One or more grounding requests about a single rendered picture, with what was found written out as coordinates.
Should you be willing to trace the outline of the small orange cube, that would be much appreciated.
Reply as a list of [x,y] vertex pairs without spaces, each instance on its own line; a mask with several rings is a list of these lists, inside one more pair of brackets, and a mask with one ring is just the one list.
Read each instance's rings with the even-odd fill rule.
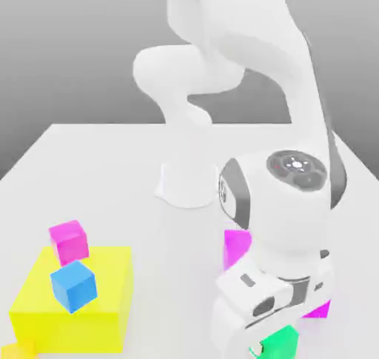
[[0,348],[0,359],[39,359],[39,357],[32,346],[11,343]]

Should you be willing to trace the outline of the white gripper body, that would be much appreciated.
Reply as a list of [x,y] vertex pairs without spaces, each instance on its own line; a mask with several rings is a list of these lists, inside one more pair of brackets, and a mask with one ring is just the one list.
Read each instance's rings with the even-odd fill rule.
[[249,347],[259,355],[261,342],[288,325],[294,327],[277,315],[245,321],[225,300],[217,300],[212,310],[211,337],[221,359],[254,359]]

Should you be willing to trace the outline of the small green cube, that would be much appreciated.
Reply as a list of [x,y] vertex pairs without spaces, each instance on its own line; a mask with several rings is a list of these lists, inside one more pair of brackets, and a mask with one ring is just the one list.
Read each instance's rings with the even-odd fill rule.
[[298,331],[288,325],[261,342],[259,355],[249,347],[249,355],[254,359],[295,359],[298,337]]

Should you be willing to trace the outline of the large yellow box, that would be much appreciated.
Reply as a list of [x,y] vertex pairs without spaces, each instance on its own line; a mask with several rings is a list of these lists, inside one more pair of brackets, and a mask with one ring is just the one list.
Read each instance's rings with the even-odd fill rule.
[[94,273],[98,296],[69,313],[50,279],[59,262],[51,247],[41,249],[9,311],[18,342],[44,354],[122,352],[133,294],[131,249],[93,246],[83,264]]

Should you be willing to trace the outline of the large magenta box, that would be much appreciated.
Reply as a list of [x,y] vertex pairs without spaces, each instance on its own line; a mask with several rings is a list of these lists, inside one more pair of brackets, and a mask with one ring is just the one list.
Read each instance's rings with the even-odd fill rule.
[[[236,264],[249,250],[252,244],[252,236],[246,230],[225,230],[224,231],[224,249],[223,249],[223,266],[224,271]],[[330,302],[314,309],[303,318],[327,318],[329,314]]]

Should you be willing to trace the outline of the small blue cube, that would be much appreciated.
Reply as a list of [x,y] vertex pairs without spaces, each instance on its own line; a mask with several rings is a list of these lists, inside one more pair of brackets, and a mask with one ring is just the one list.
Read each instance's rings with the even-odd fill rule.
[[73,314],[98,297],[95,274],[80,261],[73,261],[50,274],[56,300]]

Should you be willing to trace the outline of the small magenta cube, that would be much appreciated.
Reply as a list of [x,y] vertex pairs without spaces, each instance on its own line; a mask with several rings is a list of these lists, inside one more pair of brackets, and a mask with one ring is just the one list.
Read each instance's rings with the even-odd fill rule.
[[60,266],[90,256],[87,234],[77,220],[50,227],[48,231]]

